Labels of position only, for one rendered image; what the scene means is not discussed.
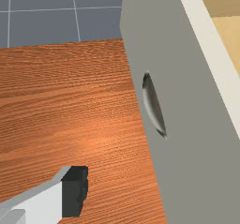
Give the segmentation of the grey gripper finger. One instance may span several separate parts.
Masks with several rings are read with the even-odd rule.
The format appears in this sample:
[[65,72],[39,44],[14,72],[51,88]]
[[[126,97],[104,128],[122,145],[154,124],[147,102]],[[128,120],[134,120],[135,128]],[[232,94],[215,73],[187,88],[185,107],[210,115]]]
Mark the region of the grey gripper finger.
[[0,224],[58,224],[79,217],[88,193],[88,167],[65,166],[50,181],[0,203]]

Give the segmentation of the pale grey cabinet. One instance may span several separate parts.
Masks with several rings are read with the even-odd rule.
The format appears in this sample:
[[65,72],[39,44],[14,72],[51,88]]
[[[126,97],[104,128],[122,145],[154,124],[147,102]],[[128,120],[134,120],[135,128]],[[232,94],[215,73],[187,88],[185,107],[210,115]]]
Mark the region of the pale grey cabinet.
[[203,0],[123,0],[167,224],[240,224],[240,76]]

